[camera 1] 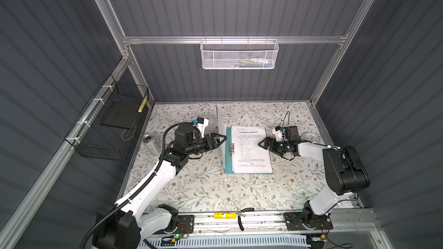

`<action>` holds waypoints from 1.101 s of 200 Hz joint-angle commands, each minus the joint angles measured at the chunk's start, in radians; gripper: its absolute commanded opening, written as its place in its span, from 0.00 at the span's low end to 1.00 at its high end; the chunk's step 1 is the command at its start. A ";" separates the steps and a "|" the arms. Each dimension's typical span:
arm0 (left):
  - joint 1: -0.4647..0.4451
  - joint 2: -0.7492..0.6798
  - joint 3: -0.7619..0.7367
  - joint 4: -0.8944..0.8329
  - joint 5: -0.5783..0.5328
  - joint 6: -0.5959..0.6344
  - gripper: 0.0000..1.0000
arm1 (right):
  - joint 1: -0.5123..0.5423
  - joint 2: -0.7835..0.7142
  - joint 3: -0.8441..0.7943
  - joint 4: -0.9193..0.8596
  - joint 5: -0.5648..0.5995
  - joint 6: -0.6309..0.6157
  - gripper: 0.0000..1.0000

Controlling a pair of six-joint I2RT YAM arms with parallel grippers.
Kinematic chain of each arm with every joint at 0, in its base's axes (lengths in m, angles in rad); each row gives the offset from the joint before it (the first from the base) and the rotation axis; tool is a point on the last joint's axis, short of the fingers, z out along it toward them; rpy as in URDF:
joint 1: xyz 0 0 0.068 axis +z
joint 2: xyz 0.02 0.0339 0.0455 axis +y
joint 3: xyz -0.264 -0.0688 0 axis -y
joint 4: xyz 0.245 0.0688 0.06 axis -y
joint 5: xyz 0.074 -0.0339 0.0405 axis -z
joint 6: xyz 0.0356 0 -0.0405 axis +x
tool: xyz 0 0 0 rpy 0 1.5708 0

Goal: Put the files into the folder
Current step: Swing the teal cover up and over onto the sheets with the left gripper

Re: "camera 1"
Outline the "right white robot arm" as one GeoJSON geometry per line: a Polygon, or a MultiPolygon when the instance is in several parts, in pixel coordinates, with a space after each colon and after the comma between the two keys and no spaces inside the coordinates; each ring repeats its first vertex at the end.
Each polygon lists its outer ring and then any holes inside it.
{"type": "Polygon", "coordinates": [[[320,159],[324,165],[326,185],[308,200],[299,223],[308,230],[330,229],[327,226],[330,211],[340,202],[348,201],[352,194],[370,186],[370,179],[362,161],[352,146],[332,146],[303,139],[296,126],[273,129],[273,137],[266,137],[259,146],[282,159],[286,153],[293,156],[320,159]]]}

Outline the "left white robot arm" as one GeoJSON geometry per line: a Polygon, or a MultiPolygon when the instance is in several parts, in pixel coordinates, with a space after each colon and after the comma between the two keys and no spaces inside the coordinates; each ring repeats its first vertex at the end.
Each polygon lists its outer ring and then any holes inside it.
{"type": "Polygon", "coordinates": [[[224,146],[228,139],[223,134],[205,133],[198,126],[197,121],[180,122],[165,130],[154,168],[127,195],[98,213],[96,224],[80,243],[81,249],[89,240],[96,249],[135,249],[152,234],[176,228],[178,211],[173,207],[163,204],[149,214],[144,212],[190,159],[197,160],[203,153],[224,146]]]}

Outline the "silver folder clip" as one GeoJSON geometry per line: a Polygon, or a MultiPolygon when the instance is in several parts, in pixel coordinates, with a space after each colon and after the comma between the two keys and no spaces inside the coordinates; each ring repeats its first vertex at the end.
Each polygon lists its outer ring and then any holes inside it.
{"type": "Polygon", "coordinates": [[[233,142],[229,143],[229,153],[230,153],[230,156],[234,155],[234,143],[233,142]]]}

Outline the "teal file folder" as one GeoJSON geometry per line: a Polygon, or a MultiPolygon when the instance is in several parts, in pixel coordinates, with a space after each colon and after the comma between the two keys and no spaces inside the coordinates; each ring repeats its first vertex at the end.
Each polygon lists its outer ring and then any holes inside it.
{"type": "Polygon", "coordinates": [[[235,174],[233,172],[232,158],[231,158],[232,156],[230,156],[230,153],[229,153],[229,143],[231,142],[231,128],[233,126],[229,127],[228,124],[227,124],[227,120],[223,119],[223,121],[227,125],[227,128],[226,128],[226,136],[227,136],[226,154],[225,154],[224,159],[223,159],[223,168],[224,168],[224,172],[226,174],[235,174]]]}

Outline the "English text paper sheet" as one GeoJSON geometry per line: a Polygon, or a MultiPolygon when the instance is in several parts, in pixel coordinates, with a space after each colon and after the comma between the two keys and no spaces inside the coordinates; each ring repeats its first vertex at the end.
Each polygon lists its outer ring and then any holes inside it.
{"type": "MultiPolygon", "coordinates": [[[[218,130],[219,130],[219,134],[226,136],[226,128],[227,125],[225,124],[225,122],[223,121],[223,118],[221,116],[221,109],[219,107],[219,105],[216,105],[216,109],[217,109],[217,117],[218,117],[218,130]]],[[[221,148],[221,152],[222,152],[222,156],[224,157],[226,154],[226,141],[223,142],[223,144],[220,146],[221,148]]]]}

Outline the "Chinese title paper sheet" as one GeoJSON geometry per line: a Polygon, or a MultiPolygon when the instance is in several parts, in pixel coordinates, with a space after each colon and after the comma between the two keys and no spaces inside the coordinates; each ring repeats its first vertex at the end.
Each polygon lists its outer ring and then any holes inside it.
{"type": "Polygon", "coordinates": [[[258,144],[266,138],[264,127],[231,128],[233,145],[232,166],[235,174],[272,174],[272,164],[267,148],[258,144]]]}

